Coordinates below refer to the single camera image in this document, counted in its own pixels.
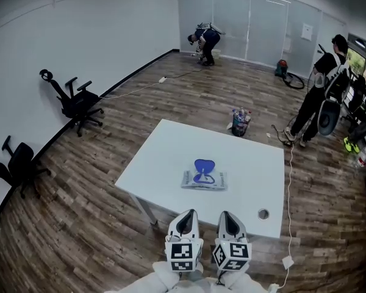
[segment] white power cable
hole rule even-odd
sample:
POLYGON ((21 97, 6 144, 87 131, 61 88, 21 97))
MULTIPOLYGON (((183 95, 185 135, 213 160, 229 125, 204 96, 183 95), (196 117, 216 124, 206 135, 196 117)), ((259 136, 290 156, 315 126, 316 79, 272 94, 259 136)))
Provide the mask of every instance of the white power cable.
MULTIPOLYGON (((292 257, 292 254, 290 252, 290 246, 292 245, 292 217, 290 215, 290 185, 292 184, 292 172, 293 172, 293 165, 292 165, 292 161, 293 161, 293 150, 294 150, 294 143, 292 143, 292 150, 290 152, 290 154, 292 155, 292 158, 290 159, 290 173, 289 173, 289 185, 287 186, 287 215, 289 216, 289 234, 290 234, 290 241, 289 241, 289 256, 290 258, 292 257)), ((290 267, 287 268, 287 274, 285 277, 285 282, 284 284, 280 287, 280 289, 284 288, 286 285, 286 281, 287 281, 287 277, 289 276, 289 270, 290 267)))
POLYGON ((125 93, 124 95, 114 96, 113 98, 102 98, 102 99, 104 99, 104 100, 113 100, 113 99, 122 98, 123 96, 131 95, 132 93, 135 93, 135 92, 141 91, 141 90, 146 89, 146 88, 153 87, 154 85, 158 85, 158 84, 161 84, 161 82, 157 82, 157 83, 155 83, 155 84, 153 84, 153 85, 149 85, 149 86, 143 87, 143 88, 141 88, 141 89, 134 90, 134 91, 131 91, 131 92, 129 92, 129 93, 125 93))
POLYGON ((102 98, 102 99, 104 99, 104 100, 119 99, 119 98, 122 98, 123 96, 131 95, 131 94, 133 94, 133 93, 135 93, 135 92, 138 92, 138 91, 141 91, 141 90, 143 90, 143 89, 153 87, 154 85, 162 84, 162 83, 163 83, 163 82, 165 82, 168 78, 171 78, 171 79, 174 79, 174 78, 180 78, 180 77, 186 76, 186 75, 188 75, 188 74, 192 74, 192 73, 199 73, 199 72, 201 72, 201 71, 203 71, 203 70, 204 70, 204 68, 202 68, 201 70, 193 70, 193 71, 189 71, 189 72, 184 73, 184 74, 179 75, 179 76, 171 76, 171 77, 166 77, 166 76, 165 76, 165 77, 161 78, 157 83, 155 83, 155 84, 153 84, 153 85, 147 85, 146 87, 140 88, 140 89, 138 89, 138 90, 131 91, 131 92, 129 92, 129 93, 125 93, 124 95, 114 96, 113 98, 103 98, 103 97, 101 97, 101 98, 102 98))

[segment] sneaker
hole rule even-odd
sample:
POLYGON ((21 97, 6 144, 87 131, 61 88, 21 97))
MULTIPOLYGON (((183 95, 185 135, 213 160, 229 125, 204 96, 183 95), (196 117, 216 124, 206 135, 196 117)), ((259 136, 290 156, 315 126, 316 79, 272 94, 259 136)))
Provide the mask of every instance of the sneaker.
POLYGON ((301 145, 303 148, 306 148, 307 141, 304 141, 304 135, 301 137, 300 145, 301 145))
POLYGON ((360 152, 359 147, 355 143, 352 143, 351 145, 353 146, 355 153, 358 154, 360 152))
POLYGON ((351 146, 351 143, 349 143, 349 141, 348 141, 348 137, 344 138, 343 141, 344 141, 344 146, 346 147, 347 152, 351 152, 351 150, 353 148, 351 146))
POLYGON ((209 63, 208 61, 203 62, 202 66, 214 66, 214 63, 209 63))
POLYGON ((286 135, 289 141, 295 141, 295 136, 292 135, 292 129, 290 127, 286 127, 285 130, 283 130, 283 133, 286 135))

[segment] plug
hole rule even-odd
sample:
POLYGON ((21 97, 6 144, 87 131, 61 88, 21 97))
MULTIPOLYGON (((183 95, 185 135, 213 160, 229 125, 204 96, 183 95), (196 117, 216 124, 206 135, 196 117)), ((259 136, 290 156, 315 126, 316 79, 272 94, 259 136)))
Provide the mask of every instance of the plug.
POLYGON ((276 293, 279 289, 279 285, 273 283, 268 287, 268 293, 276 293))
POLYGON ((293 262, 293 259, 291 256, 286 256, 284 259, 282 259, 282 262, 283 262, 283 266, 285 267, 286 270, 294 265, 294 262, 293 262))

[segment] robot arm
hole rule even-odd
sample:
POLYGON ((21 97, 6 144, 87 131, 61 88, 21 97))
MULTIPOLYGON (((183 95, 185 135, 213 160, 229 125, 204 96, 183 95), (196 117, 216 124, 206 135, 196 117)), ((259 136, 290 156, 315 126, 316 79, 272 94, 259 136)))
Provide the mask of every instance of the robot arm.
POLYGON ((217 285, 213 278, 180 281, 182 272, 196 272, 201 268, 203 240, 199 238, 198 215, 188 210, 176 217, 165 237, 167 262, 155 262, 154 272, 137 280, 120 293, 266 293, 259 283, 245 271, 249 267, 252 247, 248 243, 244 224, 230 212, 222 212, 218 222, 218 237, 213 256, 218 275, 224 286, 217 285))

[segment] yellow shoe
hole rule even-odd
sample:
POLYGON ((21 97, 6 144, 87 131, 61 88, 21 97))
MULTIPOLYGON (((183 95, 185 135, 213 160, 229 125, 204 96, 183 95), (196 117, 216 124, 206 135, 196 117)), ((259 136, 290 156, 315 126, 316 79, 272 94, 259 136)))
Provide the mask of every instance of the yellow shoe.
POLYGON ((351 143, 351 145, 353 146, 355 153, 358 154, 360 152, 358 146, 355 143, 351 143))
POLYGON ((351 152, 353 150, 353 147, 351 146, 351 143, 348 141, 348 137, 344 138, 344 145, 346 147, 347 152, 351 152))

